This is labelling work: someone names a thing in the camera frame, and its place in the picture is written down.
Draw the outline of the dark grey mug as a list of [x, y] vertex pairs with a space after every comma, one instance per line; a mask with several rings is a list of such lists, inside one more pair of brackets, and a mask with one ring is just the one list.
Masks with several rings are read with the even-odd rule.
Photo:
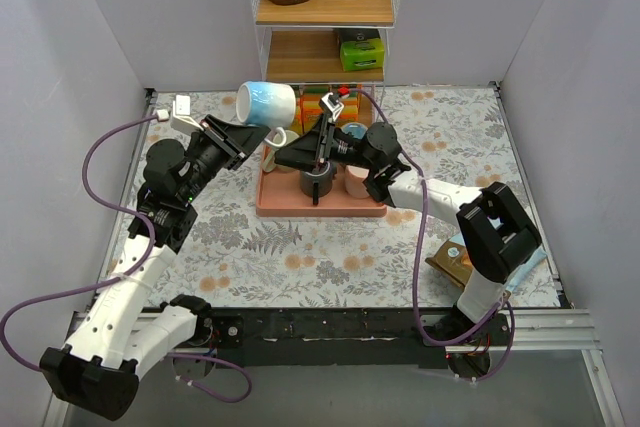
[[302, 193], [311, 199], [312, 205], [318, 206], [320, 199], [331, 192], [334, 176], [334, 167], [327, 162], [311, 172], [301, 172], [299, 187]]

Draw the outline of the chips bag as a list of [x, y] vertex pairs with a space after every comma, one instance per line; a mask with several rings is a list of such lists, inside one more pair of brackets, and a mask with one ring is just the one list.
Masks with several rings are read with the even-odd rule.
[[[508, 294], [513, 294], [520, 283], [546, 258], [546, 251], [542, 247], [538, 247], [531, 257], [510, 275], [506, 283], [506, 291]], [[460, 234], [446, 240], [439, 247], [436, 254], [427, 257], [425, 262], [447, 277], [461, 290], [466, 287], [473, 272], [473, 265]]]

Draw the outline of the aluminium frame rail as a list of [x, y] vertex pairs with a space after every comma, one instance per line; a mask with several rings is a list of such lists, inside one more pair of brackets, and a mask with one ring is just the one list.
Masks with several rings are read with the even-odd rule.
[[[396, 340], [418, 338], [413, 314], [408, 309], [229, 309], [216, 310], [218, 323], [231, 320], [228, 338], [279, 340]], [[484, 328], [490, 346], [502, 348], [510, 334], [513, 348], [522, 351], [581, 351], [601, 347], [591, 316], [586, 310], [517, 309], [513, 316], [503, 310]]]

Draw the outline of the dark tissue pack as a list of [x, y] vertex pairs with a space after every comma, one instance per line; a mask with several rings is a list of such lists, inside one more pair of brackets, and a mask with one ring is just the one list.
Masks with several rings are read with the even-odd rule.
[[345, 42], [367, 42], [372, 39], [379, 39], [378, 29], [370, 28], [337, 28], [334, 30], [338, 44]]

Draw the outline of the green tissue pack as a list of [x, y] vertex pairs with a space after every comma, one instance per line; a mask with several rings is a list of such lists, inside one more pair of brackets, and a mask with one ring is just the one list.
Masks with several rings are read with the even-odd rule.
[[339, 56], [346, 72], [382, 68], [385, 60], [384, 43], [380, 38], [343, 42], [339, 47]]

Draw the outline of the blue floral mug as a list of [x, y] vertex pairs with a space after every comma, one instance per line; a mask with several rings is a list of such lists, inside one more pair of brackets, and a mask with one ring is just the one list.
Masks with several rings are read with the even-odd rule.
[[362, 123], [359, 122], [349, 122], [344, 124], [341, 127], [341, 130], [347, 134], [350, 135], [351, 137], [353, 137], [355, 140], [362, 140], [365, 135], [366, 132], [368, 130], [368, 127]]

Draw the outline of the white blue mug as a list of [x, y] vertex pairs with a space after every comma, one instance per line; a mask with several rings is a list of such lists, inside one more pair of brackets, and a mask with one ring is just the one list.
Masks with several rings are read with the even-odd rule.
[[273, 149], [286, 145], [286, 130], [296, 114], [296, 97], [287, 84], [247, 81], [236, 94], [240, 129], [253, 139], [262, 138]]

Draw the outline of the floral table mat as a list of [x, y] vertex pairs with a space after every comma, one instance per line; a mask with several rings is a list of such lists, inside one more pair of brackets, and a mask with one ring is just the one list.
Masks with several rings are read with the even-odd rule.
[[[427, 176], [477, 187], [500, 181], [528, 203], [491, 88], [389, 87], [376, 97]], [[255, 153], [197, 197], [196, 222], [149, 306], [187, 294], [216, 307], [407, 307], [413, 277], [422, 306], [457, 300], [458, 288], [425, 263], [453, 226], [399, 209], [380, 218], [261, 218], [260, 164]]]

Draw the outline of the pink mug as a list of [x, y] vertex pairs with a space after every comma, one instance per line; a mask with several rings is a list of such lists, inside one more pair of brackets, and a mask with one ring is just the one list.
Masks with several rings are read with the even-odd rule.
[[367, 179], [369, 170], [361, 167], [347, 165], [344, 169], [344, 186], [346, 192], [355, 199], [370, 200], [375, 199], [367, 191], [365, 180]]

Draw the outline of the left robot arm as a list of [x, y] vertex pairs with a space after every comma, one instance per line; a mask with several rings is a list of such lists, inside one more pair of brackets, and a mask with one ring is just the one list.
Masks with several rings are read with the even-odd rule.
[[230, 330], [241, 328], [229, 318], [215, 319], [205, 300], [184, 294], [140, 331], [134, 325], [196, 221], [195, 198], [221, 170], [240, 167], [268, 134], [264, 126], [208, 115], [191, 129], [188, 144], [163, 139], [148, 149], [117, 266], [64, 346], [47, 349], [40, 359], [59, 399], [115, 421], [133, 403], [143, 377], [174, 348], [217, 348], [229, 343]]

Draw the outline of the green mug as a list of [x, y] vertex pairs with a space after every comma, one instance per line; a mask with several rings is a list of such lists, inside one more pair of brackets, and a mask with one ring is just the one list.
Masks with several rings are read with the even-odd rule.
[[299, 134], [292, 130], [277, 129], [273, 138], [266, 139], [266, 145], [268, 146], [268, 152], [265, 159], [262, 161], [261, 168], [264, 173], [273, 172], [276, 169], [283, 170], [284, 172], [291, 172], [292, 168], [279, 167], [275, 162], [275, 154], [284, 146], [292, 143], [299, 138]]

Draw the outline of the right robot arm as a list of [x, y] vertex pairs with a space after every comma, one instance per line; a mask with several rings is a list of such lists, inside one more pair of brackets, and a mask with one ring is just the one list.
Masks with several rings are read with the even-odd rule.
[[327, 163], [367, 170], [363, 184], [387, 206], [434, 217], [459, 229], [472, 265], [470, 278], [450, 312], [419, 332], [431, 345], [475, 344], [504, 304], [508, 281], [541, 245], [541, 235], [504, 183], [486, 188], [428, 180], [404, 153], [394, 127], [372, 124], [355, 139], [323, 121], [274, 156], [280, 166], [312, 172]]

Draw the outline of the pink tray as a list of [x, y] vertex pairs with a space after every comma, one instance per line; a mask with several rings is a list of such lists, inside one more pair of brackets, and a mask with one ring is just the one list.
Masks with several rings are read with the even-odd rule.
[[320, 197], [318, 204], [305, 195], [299, 186], [299, 171], [283, 172], [274, 169], [264, 172], [258, 168], [255, 210], [259, 217], [367, 217], [379, 218], [387, 213], [387, 206], [370, 197], [359, 199], [348, 194], [344, 185], [344, 170], [339, 167], [331, 191]]

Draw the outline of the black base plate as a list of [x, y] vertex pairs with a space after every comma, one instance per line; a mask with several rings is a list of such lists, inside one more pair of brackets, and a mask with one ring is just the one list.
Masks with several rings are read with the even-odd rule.
[[242, 367], [410, 365], [446, 369], [409, 308], [213, 308], [182, 350]]

